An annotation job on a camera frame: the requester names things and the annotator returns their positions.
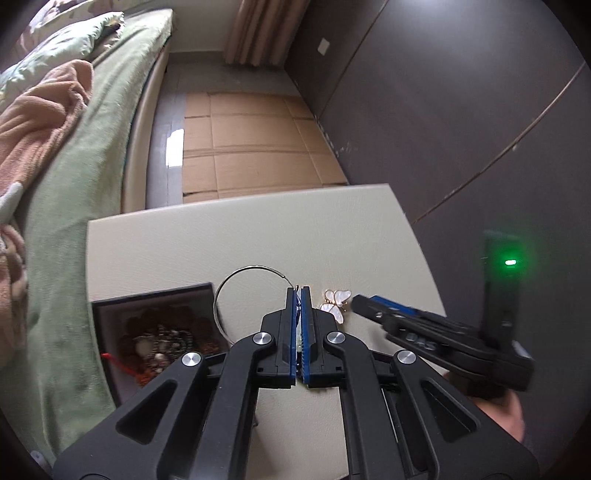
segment silver pivot screw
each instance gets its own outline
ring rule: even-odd
[[[410,365],[413,364],[414,361],[417,359],[417,356],[409,350],[400,350],[396,357],[398,361],[402,364]]]
[[[194,367],[201,361],[201,355],[197,352],[188,352],[183,355],[183,365],[187,365],[187,367]]]
[[[330,343],[343,343],[345,341],[345,334],[343,332],[330,332],[326,339]]]
[[[270,333],[267,332],[258,332],[252,336],[252,341],[255,342],[257,345],[266,345],[271,340],[273,340],[273,337]]]

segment black device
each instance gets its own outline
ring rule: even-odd
[[[485,295],[479,329],[432,312],[374,296],[357,295],[355,313],[378,322],[386,338],[455,374],[451,380],[473,397],[502,397],[506,388],[525,391],[534,360],[513,338],[524,254],[519,239],[485,232]]]
[[[370,351],[304,287],[229,352],[176,360],[68,447],[54,480],[243,479],[258,390],[297,375],[339,387],[350,479],[539,478],[533,455],[417,355]]]

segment cardboard sheet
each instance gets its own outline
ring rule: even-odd
[[[184,203],[346,184],[302,98],[187,96]]]

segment white butterfly ornament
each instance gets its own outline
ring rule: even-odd
[[[336,323],[342,325],[345,321],[343,318],[345,304],[350,296],[350,290],[326,290],[324,292],[325,302],[320,305],[320,310],[330,312],[335,317]]]

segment green blanket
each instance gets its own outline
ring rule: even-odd
[[[0,408],[25,447],[51,463],[114,409],[87,304],[86,224],[120,212],[131,122],[172,16],[125,19],[121,40],[98,58],[88,109],[17,210],[28,337],[0,371]]]

